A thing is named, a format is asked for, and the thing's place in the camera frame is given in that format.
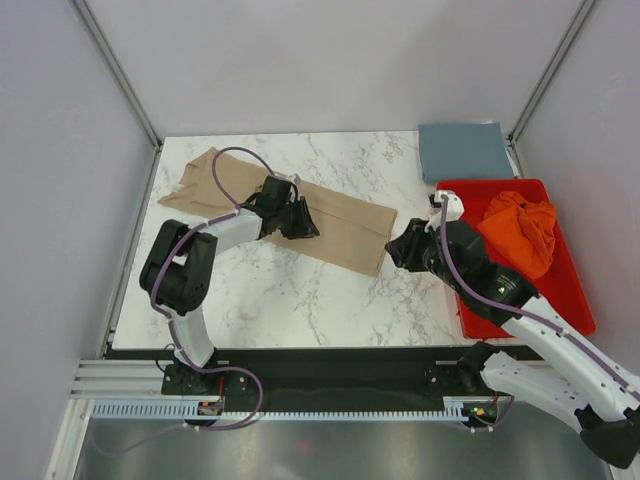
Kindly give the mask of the beige t shirt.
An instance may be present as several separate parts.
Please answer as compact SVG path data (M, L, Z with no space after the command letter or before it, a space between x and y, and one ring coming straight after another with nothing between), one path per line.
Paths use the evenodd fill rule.
M233 204L221 192L226 189L236 200L247 199L262 186L267 170L210 148L184 169L179 188L159 200L159 204L184 213L214 218L229 211ZM386 254L385 245L397 211L303 181L311 218L320 235L314 239L287 240L280 233L268 241L369 277L379 274Z

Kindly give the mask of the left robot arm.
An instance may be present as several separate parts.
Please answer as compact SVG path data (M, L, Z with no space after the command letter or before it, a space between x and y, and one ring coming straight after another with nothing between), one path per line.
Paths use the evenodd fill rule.
M139 285L151 308L167 320L173 343L174 360L164 372L163 394L207 395L224 380L255 378L242 367L210 362L217 348L209 337L203 304L219 256L275 233L288 241L321 236L320 223L296 182L275 175L221 216L195 226L177 220L161 225Z

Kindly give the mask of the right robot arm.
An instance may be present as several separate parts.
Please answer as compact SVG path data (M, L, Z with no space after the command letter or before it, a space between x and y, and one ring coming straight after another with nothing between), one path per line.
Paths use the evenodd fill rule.
M573 328L516 270L496 263L482 236L462 220L439 227L412 219L385 246L393 263L428 272L452 288L474 314L523 341L557 372L526 367L481 344L458 368L467 392L487 387L526 401L576 431L588 449L618 469L639 454L639 377Z

